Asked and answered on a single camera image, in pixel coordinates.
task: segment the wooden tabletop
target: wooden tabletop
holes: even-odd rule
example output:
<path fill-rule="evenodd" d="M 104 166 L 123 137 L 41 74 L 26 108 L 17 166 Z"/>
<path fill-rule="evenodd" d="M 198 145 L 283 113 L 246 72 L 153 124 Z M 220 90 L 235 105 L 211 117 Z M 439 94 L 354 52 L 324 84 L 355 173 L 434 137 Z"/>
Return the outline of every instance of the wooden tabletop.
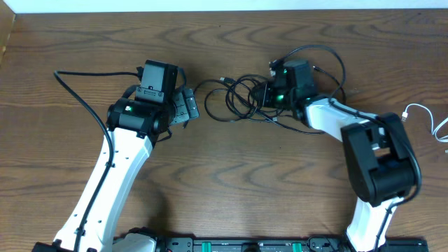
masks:
<path fill-rule="evenodd" d="M 269 61 L 302 45 L 331 46 L 347 68 L 348 104 L 401 114 L 427 105 L 448 115 L 448 10 L 320 10 L 234 13 L 19 15 L 0 68 L 0 248 L 51 242 L 73 211 L 97 160 L 102 132 L 57 84 L 53 71 L 134 71 L 153 59 L 183 67 L 188 86 L 242 74 L 269 75 Z M 297 57 L 340 76 L 337 61 Z M 321 90 L 334 84 L 317 77 Z M 64 77 L 106 119 L 133 77 Z M 341 235 L 356 195 L 342 145 L 256 122 L 224 123 L 204 111 L 158 143 L 132 186 L 117 234 L 148 226 L 198 237 Z M 223 96 L 211 108 L 225 113 Z M 284 123 L 304 129 L 299 122 Z M 425 111 L 405 123 L 423 174 L 421 194 L 399 207 L 387 235 L 448 242 L 448 144 Z"/>

